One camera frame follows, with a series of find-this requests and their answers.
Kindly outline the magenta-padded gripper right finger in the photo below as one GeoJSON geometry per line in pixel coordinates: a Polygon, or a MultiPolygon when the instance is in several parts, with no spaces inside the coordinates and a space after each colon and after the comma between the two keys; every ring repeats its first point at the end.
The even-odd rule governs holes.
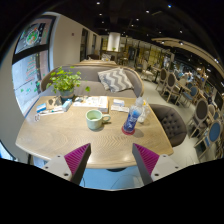
{"type": "Polygon", "coordinates": [[[132,154],[134,155],[142,181],[145,185],[181,169],[168,155],[158,155],[136,143],[132,146],[132,154]]]}

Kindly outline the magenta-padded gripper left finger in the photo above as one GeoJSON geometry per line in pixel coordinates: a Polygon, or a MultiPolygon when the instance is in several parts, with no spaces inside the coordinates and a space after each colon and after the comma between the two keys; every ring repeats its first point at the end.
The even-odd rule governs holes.
{"type": "Polygon", "coordinates": [[[87,143],[66,155],[56,155],[42,169],[79,185],[91,154],[91,144],[87,143]]]}

